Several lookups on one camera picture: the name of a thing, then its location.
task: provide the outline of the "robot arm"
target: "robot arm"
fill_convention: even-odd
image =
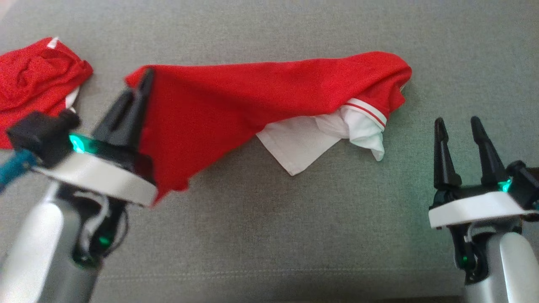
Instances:
[[[455,247],[455,264],[466,272],[468,303],[539,302],[539,264],[521,235],[522,220],[539,219],[537,169],[522,161],[504,168],[481,121],[472,118],[479,146],[480,185],[461,187],[447,146],[444,121],[434,124],[434,187],[431,227],[447,227]]]
[[[3,261],[0,302],[89,302],[127,233],[127,204],[150,206],[157,193],[151,159],[137,152],[152,79],[148,70],[121,94],[93,139],[69,133],[79,124],[69,110],[34,112],[8,130],[16,155],[0,170],[0,191],[27,170],[52,184]]]

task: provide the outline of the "seam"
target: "seam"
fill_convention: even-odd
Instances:
[[[280,277],[280,276],[354,276],[359,272],[393,272],[393,271],[444,271],[454,267],[437,268],[306,268],[306,269],[282,269],[282,270],[245,270],[245,271],[213,271],[192,273],[147,273],[147,274],[116,274],[102,276],[100,280],[124,280],[124,281],[150,281],[150,280],[207,280],[207,279],[231,279],[249,277]]]

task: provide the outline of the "couch cushion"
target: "couch cushion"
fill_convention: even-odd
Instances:
[[[94,301],[453,295],[463,276],[452,265],[451,237],[431,230],[427,217],[433,122],[445,118],[465,184],[481,174],[472,115],[482,118],[505,164],[539,165],[538,8],[427,0],[20,0],[0,22],[0,52],[59,36],[88,60],[95,72],[79,97],[84,133],[123,88],[122,77],[143,64],[398,54],[414,76],[384,133],[382,162],[341,141],[290,177],[255,138],[193,178],[189,191],[154,210],[130,209],[129,236],[106,260]],[[1,152],[0,160],[7,156]],[[27,176],[0,196],[0,253],[46,182]]]

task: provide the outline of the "red fabric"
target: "red fabric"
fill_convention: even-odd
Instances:
[[[148,66],[126,77],[135,87]],[[341,59],[219,66],[152,65],[154,84],[140,152],[151,156],[159,190],[188,179],[271,122],[336,111],[361,99],[386,117],[404,103],[412,71],[383,52]]]
[[[6,129],[33,111],[59,114],[65,97],[93,73],[60,41],[47,47],[51,39],[0,56],[0,148],[11,148]]]

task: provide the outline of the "white cloth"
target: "white cloth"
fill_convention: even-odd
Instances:
[[[387,118],[376,108],[350,99],[329,115],[299,116],[270,123],[257,134],[262,144],[294,176],[304,171],[340,139],[384,156],[382,132]]]

